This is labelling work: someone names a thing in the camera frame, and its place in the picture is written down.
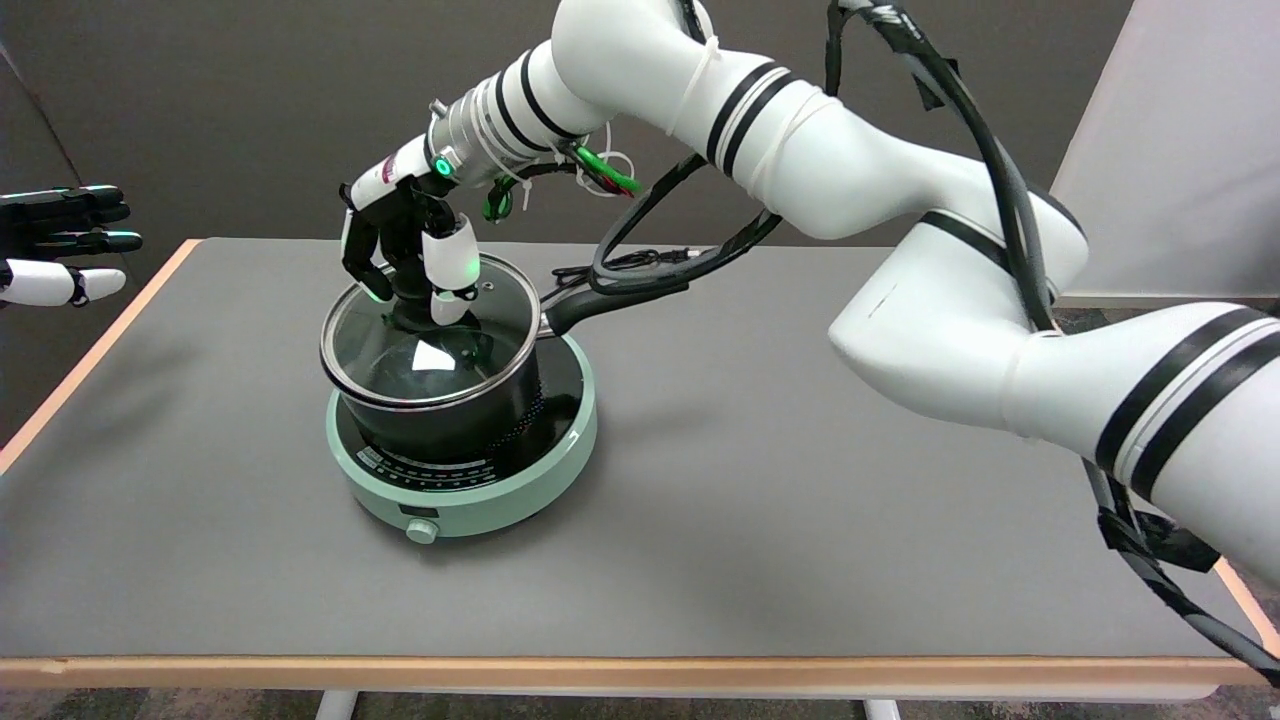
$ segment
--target table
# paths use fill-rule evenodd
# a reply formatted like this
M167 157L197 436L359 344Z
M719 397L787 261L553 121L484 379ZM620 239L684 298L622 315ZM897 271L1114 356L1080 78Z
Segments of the table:
M492 245L549 284L581 245ZM588 470L420 547L329 456L334 241L188 242L0 454L0 684L1184 700L1258 683L1107 551L1078 460L918 418L826 328L878 249L762 247L573 329ZM1275 651L1226 564L1176 573Z

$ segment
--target table leg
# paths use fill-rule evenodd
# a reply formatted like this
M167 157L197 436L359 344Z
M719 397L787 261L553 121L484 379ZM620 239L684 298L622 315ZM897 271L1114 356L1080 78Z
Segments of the table leg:
M356 711L357 691L325 691L316 710L316 720L351 720Z
M864 700L863 708L867 710L867 720L902 720L897 714L897 702L892 700Z

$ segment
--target white panel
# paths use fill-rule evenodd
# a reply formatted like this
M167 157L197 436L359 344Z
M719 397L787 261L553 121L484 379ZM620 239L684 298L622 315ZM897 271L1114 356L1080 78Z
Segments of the white panel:
M1280 1L1137 0L1053 184L1069 295L1280 295Z

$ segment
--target gray table surface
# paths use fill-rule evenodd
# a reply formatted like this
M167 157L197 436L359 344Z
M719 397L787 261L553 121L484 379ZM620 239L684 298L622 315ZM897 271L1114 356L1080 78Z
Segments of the gray table surface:
M543 286L590 252L486 250ZM0 479L0 656L1220 656L1103 548L1070 454L837 361L826 328L883 258L759 249L584 323L585 474L424 548L325 445L337 243L206 241Z

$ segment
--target cooker base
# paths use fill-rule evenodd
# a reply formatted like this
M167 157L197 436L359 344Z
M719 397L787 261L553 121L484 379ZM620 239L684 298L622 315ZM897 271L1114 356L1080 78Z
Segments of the cooker base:
M490 457L440 464L387 452L365 441L338 392L325 418L329 450L365 510L413 542L515 525L559 497L595 447L595 379L582 348L540 340L538 370L544 407Z

